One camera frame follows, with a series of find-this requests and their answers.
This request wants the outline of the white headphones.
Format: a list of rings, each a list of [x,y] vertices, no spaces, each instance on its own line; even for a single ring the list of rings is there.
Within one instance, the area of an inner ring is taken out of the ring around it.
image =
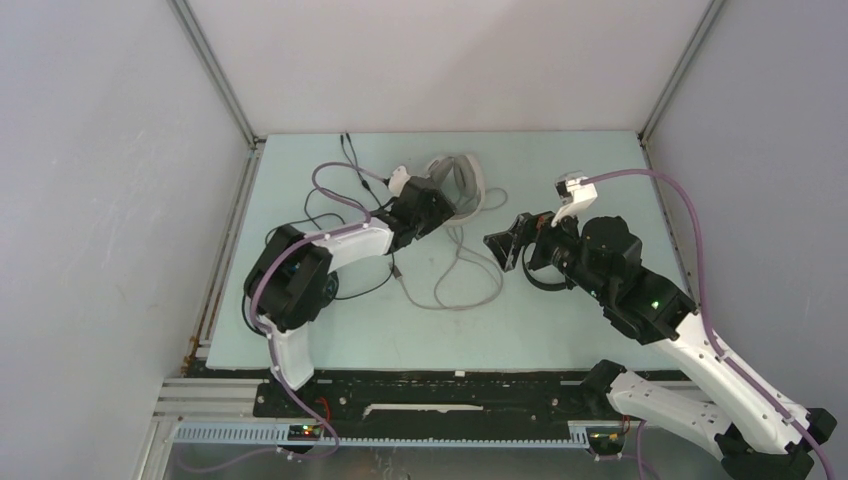
[[[474,155],[437,156],[427,164],[426,172],[439,188],[453,175],[459,198],[454,204],[456,212],[444,223],[445,227],[463,226],[483,210],[487,187],[480,162]]]

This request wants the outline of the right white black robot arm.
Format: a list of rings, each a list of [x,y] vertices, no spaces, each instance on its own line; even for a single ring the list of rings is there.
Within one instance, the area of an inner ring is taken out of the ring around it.
[[[531,249],[531,269],[557,269],[568,288],[598,302],[617,331],[671,359],[705,394],[695,401],[603,360],[583,383],[588,414],[606,418],[617,411],[661,427],[708,452],[735,479],[809,475],[813,451],[829,439],[836,419],[789,400],[721,340],[709,339],[694,301],[643,265],[641,240],[622,218],[580,223],[523,213],[483,241],[504,271]]]

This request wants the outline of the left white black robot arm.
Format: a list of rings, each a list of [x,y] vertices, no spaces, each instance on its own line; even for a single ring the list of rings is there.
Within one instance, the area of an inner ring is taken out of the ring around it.
[[[268,342],[271,371],[282,384],[277,402],[292,416],[308,414],[316,403],[307,383],[315,371],[309,325],[334,298],[334,273],[403,249],[456,213],[429,178],[412,176],[390,189],[388,204],[365,211],[358,222],[314,232],[278,228],[245,279],[246,316]]]

